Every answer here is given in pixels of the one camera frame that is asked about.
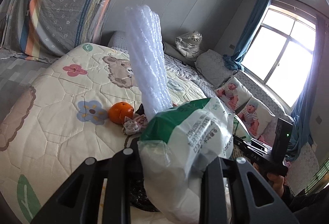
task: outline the black sleeve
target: black sleeve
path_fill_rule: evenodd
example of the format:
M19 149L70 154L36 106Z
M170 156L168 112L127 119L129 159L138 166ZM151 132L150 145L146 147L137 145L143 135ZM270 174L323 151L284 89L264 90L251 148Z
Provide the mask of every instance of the black sleeve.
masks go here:
M322 202L322 200L327 196L328 192L329 186L317 193L293 197L290 193L289 187L284 186L284 192L281 198L289 207L289 209L294 213L305 207L309 207L318 202Z

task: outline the curtain rod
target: curtain rod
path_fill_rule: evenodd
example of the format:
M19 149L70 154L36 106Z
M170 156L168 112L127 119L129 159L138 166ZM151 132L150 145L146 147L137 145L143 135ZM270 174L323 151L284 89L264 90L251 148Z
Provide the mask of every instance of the curtain rod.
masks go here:
M295 10L298 9L298 10L300 10L300 11L303 11L304 13L306 13L306 14L308 14L308 15L310 15L310 16L312 16L313 18L316 19L316 17L314 17L314 16L311 15L310 13L307 13L306 11L304 11L304 10L302 10L302 9L300 9L300 8L297 8L297 7L293 6L293 5L287 4L287 3L282 2L282 1L280 1L280 0L274 0L274 1L277 1L277 2L283 3L283 4L288 5L288 6L292 6Z

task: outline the cream quilt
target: cream quilt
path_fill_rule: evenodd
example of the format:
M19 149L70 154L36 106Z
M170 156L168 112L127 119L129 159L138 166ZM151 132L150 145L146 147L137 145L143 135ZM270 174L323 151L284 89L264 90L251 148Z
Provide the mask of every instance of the cream quilt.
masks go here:
M167 72L176 104L205 98L190 80ZM135 109L141 93L129 56L83 44L40 75L0 126L0 191L19 220L29 223L41 206L89 156L112 157L127 136L107 110L125 101ZM131 208L132 223L168 223L161 213Z

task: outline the red flower print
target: red flower print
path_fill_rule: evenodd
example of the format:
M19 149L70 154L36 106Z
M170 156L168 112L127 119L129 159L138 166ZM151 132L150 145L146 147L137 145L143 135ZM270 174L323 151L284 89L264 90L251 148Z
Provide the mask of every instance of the red flower print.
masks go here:
M79 74L87 74L86 70L83 70L80 65L78 64L71 64L70 66L64 66L63 67L64 71L67 71L67 75L74 77L78 76Z

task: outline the baby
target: baby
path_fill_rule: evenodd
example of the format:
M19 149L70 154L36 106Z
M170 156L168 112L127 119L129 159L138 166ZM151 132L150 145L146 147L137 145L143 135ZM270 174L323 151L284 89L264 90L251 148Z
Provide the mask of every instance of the baby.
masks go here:
M230 101L228 102L228 105L235 110L236 108L236 103L239 100L238 98L238 94L237 94L237 85L234 83L229 83L225 88L223 89L219 89L217 90L217 96L221 97L221 96L225 96L228 99L230 99Z
M258 116L256 110L258 108L258 102L255 100L249 101L246 108L243 109L239 114L238 117L241 120L244 120L246 124L250 125L250 128L247 128L248 131L256 136L257 129L259 126Z

